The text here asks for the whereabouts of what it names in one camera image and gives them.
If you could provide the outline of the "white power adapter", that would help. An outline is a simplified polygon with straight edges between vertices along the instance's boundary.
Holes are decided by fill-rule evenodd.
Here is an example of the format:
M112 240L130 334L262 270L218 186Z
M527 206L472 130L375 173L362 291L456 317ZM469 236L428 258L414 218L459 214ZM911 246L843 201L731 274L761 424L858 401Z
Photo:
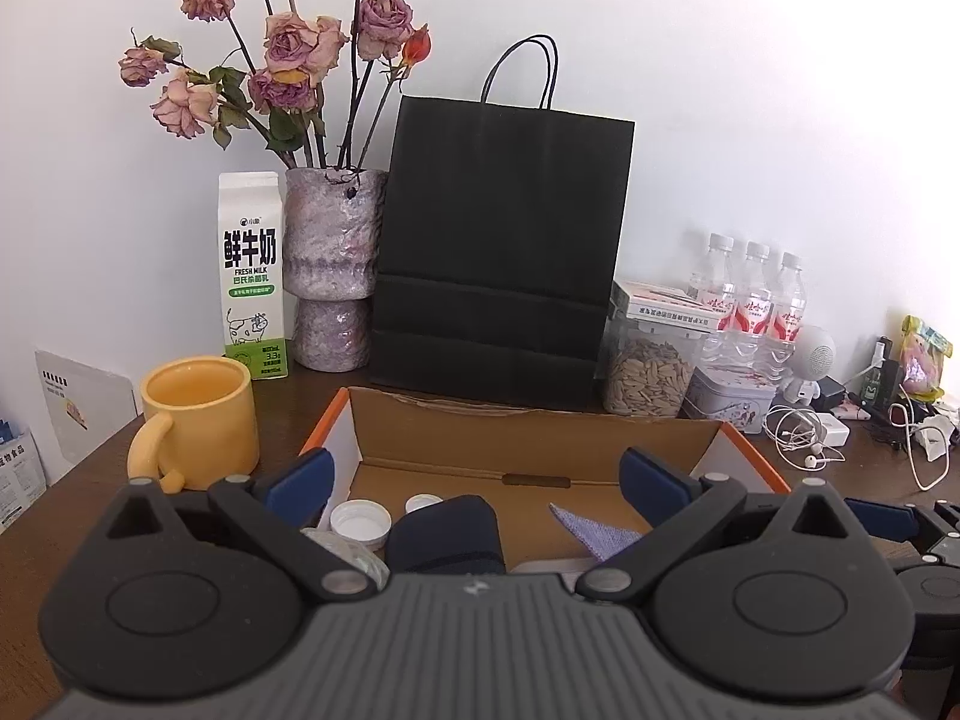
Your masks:
M846 445L851 435L851 429L848 424L832 415L832 413L820 413L815 411L815 422L817 423L817 438L815 442L822 447L830 449L841 449Z

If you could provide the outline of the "water bottle right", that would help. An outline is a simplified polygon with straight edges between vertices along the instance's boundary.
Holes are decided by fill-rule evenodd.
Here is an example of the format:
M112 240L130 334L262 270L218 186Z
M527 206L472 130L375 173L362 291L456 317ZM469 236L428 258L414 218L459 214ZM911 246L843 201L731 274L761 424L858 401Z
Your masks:
M775 385L782 381L802 327L807 291L799 255L784 252L773 289L770 321L758 351L758 370Z

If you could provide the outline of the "yellow ceramic mug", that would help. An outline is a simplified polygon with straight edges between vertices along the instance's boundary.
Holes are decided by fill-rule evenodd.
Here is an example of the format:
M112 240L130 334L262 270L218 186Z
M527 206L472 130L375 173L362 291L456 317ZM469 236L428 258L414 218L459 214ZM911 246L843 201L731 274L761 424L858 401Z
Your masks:
M231 358L195 356L156 367L143 379L145 422L127 452L127 476L167 494L205 491L260 460L249 369Z

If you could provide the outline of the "white wired earphones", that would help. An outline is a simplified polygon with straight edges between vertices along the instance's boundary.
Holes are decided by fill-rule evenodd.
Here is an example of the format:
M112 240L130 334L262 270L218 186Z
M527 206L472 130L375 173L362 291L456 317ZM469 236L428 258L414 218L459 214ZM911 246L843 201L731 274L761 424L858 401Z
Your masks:
M775 444L786 465L801 473L822 473L828 466L844 463L841 449L822 447L815 442L815 411L807 406L773 405L763 418L763 434Z

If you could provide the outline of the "white decorated tin box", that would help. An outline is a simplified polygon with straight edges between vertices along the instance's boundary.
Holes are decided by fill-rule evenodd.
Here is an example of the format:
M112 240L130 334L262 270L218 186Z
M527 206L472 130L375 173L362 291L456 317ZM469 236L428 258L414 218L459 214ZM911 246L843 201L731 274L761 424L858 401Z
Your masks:
M698 366L686 389L682 413L692 419L729 422L742 434L756 436L775 395L776 385L750 367Z

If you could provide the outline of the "white plastic bottle cap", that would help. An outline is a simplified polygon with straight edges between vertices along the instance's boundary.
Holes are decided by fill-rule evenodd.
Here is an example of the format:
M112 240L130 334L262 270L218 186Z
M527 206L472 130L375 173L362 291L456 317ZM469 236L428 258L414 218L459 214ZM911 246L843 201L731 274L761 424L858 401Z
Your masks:
M375 500L350 499L338 504L329 518L332 532L370 551L379 551L391 533L392 517Z

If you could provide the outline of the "black phone stand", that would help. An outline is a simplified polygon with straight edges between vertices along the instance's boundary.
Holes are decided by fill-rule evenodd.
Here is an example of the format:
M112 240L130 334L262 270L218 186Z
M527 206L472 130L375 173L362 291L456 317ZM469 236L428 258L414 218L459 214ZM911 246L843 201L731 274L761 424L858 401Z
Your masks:
M862 376L861 406L871 415L869 433L882 444L892 447L895 452L903 449L905 433L901 427L893 426L890 408L900 405L900 387L903 383L903 366L893 355L893 341L887 337L878 337L872 351L871 367Z

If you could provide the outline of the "white red flat box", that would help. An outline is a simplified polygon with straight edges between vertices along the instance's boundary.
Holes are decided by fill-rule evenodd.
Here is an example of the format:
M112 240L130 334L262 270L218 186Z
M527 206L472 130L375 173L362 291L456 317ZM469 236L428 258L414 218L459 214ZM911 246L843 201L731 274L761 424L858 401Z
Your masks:
M674 288L615 281L612 302L628 320L663 323L697 332L716 332L724 312Z

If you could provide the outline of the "purple fabric pouch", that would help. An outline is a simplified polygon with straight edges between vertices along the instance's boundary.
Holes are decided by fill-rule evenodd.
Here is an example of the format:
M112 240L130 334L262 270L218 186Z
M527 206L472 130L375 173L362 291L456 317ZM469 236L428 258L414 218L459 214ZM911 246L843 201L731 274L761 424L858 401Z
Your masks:
M555 504L550 504L548 508L556 522L560 523L599 562L607 561L643 538L643 535L635 530L605 525L597 520L573 514Z

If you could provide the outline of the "black power adapter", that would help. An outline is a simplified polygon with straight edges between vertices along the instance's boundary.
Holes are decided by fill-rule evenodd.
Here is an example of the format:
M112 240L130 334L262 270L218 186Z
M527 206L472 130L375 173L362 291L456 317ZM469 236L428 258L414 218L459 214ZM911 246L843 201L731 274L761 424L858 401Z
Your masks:
M811 401L811 406L815 411L820 411L820 413L832 411L833 408L841 405L846 395L848 395L843 383L839 383L838 380L830 376L820 379L818 381L818 387L820 387L820 390L818 390L818 395Z

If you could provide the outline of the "black paper shopping bag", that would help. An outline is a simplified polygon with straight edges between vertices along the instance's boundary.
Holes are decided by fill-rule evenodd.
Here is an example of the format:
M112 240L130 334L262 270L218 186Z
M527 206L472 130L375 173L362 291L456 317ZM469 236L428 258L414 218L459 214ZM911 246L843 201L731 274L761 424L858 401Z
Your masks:
M466 400L589 405L635 126L555 109L407 96L398 110L370 378Z

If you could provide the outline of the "water bottle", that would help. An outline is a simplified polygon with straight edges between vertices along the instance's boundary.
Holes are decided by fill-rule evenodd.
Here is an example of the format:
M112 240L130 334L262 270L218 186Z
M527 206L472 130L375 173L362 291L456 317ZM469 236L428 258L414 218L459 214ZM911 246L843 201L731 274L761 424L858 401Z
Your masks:
M775 385L782 381L802 327L807 291L799 255L784 252L773 289L770 321L758 351L758 370Z
M765 275L768 257L770 247L766 244L750 241L745 247L726 341L726 356L734 366L754 366L761 337L768 327L773 304Z
M732 280L731 254L734 239L713 232L708 239L708 249L693 268L686 292L703 302L709 309L718 312L718 327L704 340L701 362L716 362L721 357L721 349L726 333L731 325L732 314L736 307L736 285Z

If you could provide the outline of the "colourful snack bag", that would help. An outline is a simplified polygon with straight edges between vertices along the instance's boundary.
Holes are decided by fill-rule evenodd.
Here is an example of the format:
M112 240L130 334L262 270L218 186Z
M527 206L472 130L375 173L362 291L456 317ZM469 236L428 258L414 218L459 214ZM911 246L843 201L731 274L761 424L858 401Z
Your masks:
M903 388L913 400L934 403L944 395L940 382L944 364L953 356L953 344L928 322L916 316L903 319L901 335Z

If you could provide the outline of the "red orange cardboard box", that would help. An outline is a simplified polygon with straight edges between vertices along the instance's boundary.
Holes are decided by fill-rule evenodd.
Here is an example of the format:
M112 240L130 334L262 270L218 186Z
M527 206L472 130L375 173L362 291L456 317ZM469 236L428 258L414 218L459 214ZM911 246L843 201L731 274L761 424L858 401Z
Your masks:
M508 566L584 556L584 546L556 522L555 507L647 532L620 493L626 450L643 450L693 478L726 473L752 493L789 489L727 422L523 410L368 387L340 388L306 445L334 459L331 507L371 499L402 518L417 494L483 497L498 518Z

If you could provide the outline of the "dried pink rose bouquet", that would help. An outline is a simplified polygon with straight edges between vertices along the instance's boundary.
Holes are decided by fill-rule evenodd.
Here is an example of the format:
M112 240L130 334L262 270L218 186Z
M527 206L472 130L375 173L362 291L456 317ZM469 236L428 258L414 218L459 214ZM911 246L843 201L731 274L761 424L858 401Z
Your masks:
M184 140L208 133L228 148L249 128L285 167L363 171L393 91L430 57L430 28L407 0L352 0L352 19L302 15L296 0L179 0L190 21L229 26L241 59L210 70L187 62L176 41L133 37L119 60L129 88L161 83L149 106L164 132ZM374 75L384 76L366 137L358 117Z

